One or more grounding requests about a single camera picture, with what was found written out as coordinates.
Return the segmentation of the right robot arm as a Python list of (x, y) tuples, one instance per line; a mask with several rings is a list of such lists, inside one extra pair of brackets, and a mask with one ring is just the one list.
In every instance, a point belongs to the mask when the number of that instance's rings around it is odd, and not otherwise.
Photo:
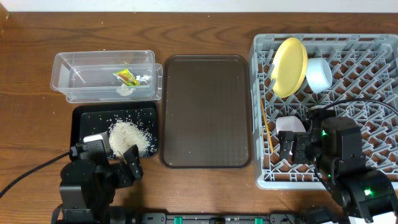
[(278, 130), (280, 156), (313, 165), (320, 182), (345, 215), (371, 223), (376, 215), (397, 213), (397, 195), (383, 172), (366, 165), (361, 128), (351, 118), (317, 108), (307, 114), (304, 132)]

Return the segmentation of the white napkin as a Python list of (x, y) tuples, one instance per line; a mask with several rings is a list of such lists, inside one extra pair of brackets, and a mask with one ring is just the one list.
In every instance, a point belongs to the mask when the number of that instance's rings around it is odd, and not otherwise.
[(121, 82), (121, 86), (116, 89), (116, 92), (121, 96), (130, 96), (137, 90), (143, 90), (145, 86), (151, 83), (151, 77), (147, 75), (138, 75), (131, 80), (126, 80), (120, 75), (115, 77)]

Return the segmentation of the green orange snack wrapper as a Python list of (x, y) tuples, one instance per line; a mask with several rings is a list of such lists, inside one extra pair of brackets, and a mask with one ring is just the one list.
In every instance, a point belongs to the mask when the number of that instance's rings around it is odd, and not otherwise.
[(113, 73), (113, 75), (122, 83), (127, 86), (139, 86), (140, 83), (137, 81), (136, 77), (127, 69), (120, 70)]

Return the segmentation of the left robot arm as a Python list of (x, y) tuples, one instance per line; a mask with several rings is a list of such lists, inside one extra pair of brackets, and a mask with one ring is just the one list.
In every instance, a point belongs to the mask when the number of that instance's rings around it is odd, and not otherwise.
[(60, 173), (62, 204), (52, 214), (52, 223), (140, 223), (137, 212), (112, 206), (117, 189), (130, 187), (144, 173), (139, 149), (131, 146), (118, 163), (106, 133), (86, 136), (70, 148), (71, 162)]

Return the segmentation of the white bowl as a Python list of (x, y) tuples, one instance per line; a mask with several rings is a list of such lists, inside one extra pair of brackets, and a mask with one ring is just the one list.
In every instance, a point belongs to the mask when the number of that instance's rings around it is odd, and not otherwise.
[(306, 79), (310, 89), (321, 93), (332, 85), (332, 73), (328, 62), (324, 58), (310, 58), (308, 60)]

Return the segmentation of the white cup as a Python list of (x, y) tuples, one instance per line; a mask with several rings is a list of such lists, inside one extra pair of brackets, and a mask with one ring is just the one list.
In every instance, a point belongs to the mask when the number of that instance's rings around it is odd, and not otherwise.
[(306, 129), (296, 116), (284, 116), (276, 119), (277, 133), (280, 131), (305, 132)]

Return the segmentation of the wooden chopstick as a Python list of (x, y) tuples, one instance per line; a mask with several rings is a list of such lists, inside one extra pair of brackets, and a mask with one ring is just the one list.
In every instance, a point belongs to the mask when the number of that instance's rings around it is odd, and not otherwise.
[(273, 143), (272, 143), (271, 132), (269, 130), (269, 125), (268, 125), (267, 116), (266, 116), (266, 110), (265, 110), (265, 106), (264, 106), (264, 102), (263, 102), (262, 98), (260, 99), (260, 101), (261, 101), (262, 117), (263, 117), (264, 124), (265, 124), (265, 127), (266, 127), (267, 142), (268, 142), (268, 145), (269, 145), (270, 154), (273, 154), (274, 153), (274, 146), (273, 146)]

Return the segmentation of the yellow plate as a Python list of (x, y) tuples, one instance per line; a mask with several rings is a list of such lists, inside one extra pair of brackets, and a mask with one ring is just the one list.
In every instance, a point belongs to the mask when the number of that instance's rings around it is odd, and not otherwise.
[(308, 66), (307, 50), (295, 37), (289, 37), (277, 49), (273, 59), (272, 91), (280, 98), (293, 95), (302, 85)]

